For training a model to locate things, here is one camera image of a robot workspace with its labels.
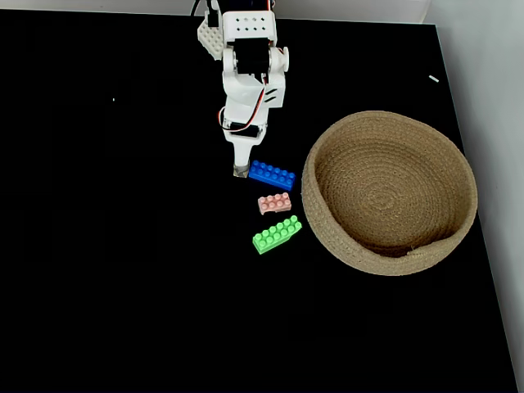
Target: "woven basket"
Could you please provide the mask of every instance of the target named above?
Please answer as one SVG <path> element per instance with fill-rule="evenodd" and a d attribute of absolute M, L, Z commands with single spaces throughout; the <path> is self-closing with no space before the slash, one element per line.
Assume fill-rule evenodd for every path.
<path fill-rule="evenodd" d="M 339 260 L 400 276 L 443 260 L 477 212 L 473 172 L 444 135 L 390 112 L 361 112 L 314 144 L 302 178 L 305 215 Z"/>

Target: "black table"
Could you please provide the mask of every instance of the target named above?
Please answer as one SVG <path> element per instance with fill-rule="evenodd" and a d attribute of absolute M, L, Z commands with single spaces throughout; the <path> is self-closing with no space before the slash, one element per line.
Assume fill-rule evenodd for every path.
<path fill-rule="evenodd" d="M 18 354 L 36 373 L 11 387 L 515 391 L 478 219 L 437 266 L 379 277 L 323 248 L 297 182 L 304 228 L 257 254 L 286 214 L 261 216 L 276 189 L 232 176 L 200 22 L 0 12 L 2 194 L 24 217 L 10 277 L 29 294 L 7 315 L 13 334 L 31 326 Z M 278 35 L 285 106 L 252 159 L 300 174 L 330 124 L 366 110 L 462 149 L 434 26 L 280 20 Z"/>

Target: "stud on brick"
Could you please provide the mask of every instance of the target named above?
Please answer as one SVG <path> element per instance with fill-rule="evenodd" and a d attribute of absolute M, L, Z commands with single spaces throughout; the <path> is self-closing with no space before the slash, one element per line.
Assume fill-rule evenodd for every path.
<path fill-rule="evenodd" d="M 289 199 L 289 194 L 284 192 L 281 194 L 270 195 L 264 198 L 263 196 L 259 198 L 259 209 L 260 213 L 264 215 L 268 211 L 287 211 L 291 210 L 291 199 Z"/>

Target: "lego brick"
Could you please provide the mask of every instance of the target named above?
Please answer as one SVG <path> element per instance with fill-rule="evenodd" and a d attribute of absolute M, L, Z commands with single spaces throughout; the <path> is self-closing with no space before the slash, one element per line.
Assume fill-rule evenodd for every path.
<path fill-rule="evenodd" d="M 253 244 L 259 254 L 264 254 L 266 251 L 287 242 L 300 228 L 302 228 L 302 224 L 295 215 L 292 215 L 290 219 L 284 219 L 274 227 L 266 229 L 262 233 L 257 233 L 253 237 Z"/>
<path fill-rule="evenodd" d="M 262 196 L 259 198 L 259 209 L 262 215 L 268 211 L 278 213 L 279 211 L 291 210 L 291 199 L 289 199 L 289 194 L 284 192 L 282 195 L 270 195 L 266 198 Z"/>
<path fill-rule="evenodd" d="M 253 161 L 253 164 L 249 169 L 249 177 L 283 188 L 287 191 L 291 191 L 296 178 L 295 174 L 292 172 L 287 172 L 280 168 L 274 168 L 272 165 L 267 165 L 264 162 L 259 161 Z"/>

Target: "robotic arm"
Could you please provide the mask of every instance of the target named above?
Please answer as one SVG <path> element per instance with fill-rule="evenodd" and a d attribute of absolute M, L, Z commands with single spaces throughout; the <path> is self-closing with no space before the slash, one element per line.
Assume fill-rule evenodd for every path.
<path fill-rule="evenodd" d="M 227 94 L 219 124 L 234 147 L 233 175 L 247 177 L 251 148 L 264 139 L 269 108 L 280 108 L 289 68 L 287 47 L 277 47 L 274 0 L 206 0 L 198 40 L 224 65 Z"/>

